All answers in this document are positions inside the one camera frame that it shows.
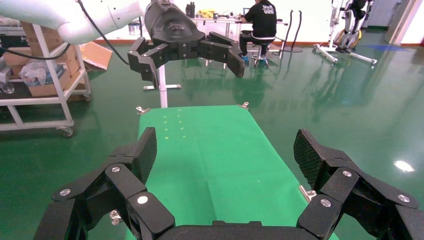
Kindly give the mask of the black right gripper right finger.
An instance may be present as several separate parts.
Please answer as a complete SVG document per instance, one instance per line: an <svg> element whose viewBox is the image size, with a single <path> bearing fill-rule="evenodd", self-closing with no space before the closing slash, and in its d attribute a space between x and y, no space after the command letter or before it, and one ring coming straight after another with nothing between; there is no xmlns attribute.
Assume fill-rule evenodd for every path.
<svg viewBox="0 0 424 240"><path fill-rule="evenodd" d="M319 144L307 129L297 132L293 153L315 191L298 228L327 240L348 215L377 240L423 239L424 212L410 194L365 173L344 151Z"/></svg>

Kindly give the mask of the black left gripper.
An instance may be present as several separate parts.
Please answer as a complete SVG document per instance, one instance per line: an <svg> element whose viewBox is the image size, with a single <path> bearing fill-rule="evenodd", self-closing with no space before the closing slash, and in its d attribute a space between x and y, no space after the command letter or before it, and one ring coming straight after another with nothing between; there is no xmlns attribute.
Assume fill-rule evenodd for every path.
<svg viewBox="0 0 424 240"><path fill-rule="evenodd" d="M143 81L160 88L157 70L168 60L204 58L226 64L238 78L245 72L239 43L216 32L207 36L172 2L152 1L145 10L144 24L153 43L139 37L127 52L130 69Z"/></svg>

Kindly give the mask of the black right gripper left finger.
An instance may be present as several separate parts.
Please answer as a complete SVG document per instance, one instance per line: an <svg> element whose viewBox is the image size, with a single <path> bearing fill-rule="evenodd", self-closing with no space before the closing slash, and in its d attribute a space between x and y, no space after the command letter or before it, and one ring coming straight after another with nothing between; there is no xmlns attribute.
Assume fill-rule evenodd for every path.
<svg viewBox="0 0 424 240"><path fill-rule="evenodd" d="M116 148L92 172L60 187L39 222L36 240L86 240L103 216L116 211L138 240L157 240L174 216L146 187L157 156L154 127Z"/></svg>

